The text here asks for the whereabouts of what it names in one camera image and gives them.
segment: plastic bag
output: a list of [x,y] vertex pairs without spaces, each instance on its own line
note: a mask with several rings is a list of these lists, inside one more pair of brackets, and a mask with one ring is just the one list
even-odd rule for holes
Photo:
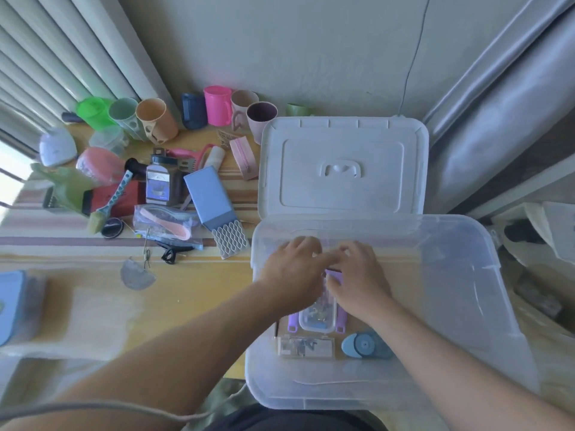
[[195,211],[182,211],[154,204],[134,207],[134,231],[142,236],[147,234],[152,240],[185,242],[194,248],[202,249],[201,225]]

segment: person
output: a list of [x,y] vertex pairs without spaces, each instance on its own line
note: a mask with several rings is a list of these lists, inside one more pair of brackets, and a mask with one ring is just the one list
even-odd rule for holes
[[[327,288],[349,314],[370,325],[441,413],[459,431],[575,429],[575,419],[517,386],[436,334],[389,295],[373,249],[342,243],[322,253],[318,239],[298,237],[269,257],[257,281],[218,308],[173,328],[106,364],[57,400],[117,399],[179,415],[195,412],[246,348],[279,318],[321,295],[322,274],[337,265],[341,284]],[[346,412],[246,407],[210,430],[373,429]],[[174,422],[117,410],[78,410],[13,420],[2,431],[169,431]]]

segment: pink round container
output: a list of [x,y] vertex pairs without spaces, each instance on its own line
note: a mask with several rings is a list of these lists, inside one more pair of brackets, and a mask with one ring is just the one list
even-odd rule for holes
[[216,127],[232,122],[232,89],[224,86],[208,86],[204,89],[208,123]]
[[80,154],[76,169],[101,186],[118,184],[124,176],[124,160],[105,148],[91,146]]

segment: brush bristles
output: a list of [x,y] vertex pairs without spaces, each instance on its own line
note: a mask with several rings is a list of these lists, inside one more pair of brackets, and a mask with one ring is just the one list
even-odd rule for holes
[[88,220],[88,232],[90,234],[96,234],[102,231],[102,228],[104,228],[104,224],[106,223],[106,219],[106,215],[101,211],[93,211]]

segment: dark blue mug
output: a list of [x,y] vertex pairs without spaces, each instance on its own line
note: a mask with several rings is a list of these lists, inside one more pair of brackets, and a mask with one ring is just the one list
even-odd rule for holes
[[208,125],[206,99],[203,93],[182,94],[182,122],[188,130],[199,130]]

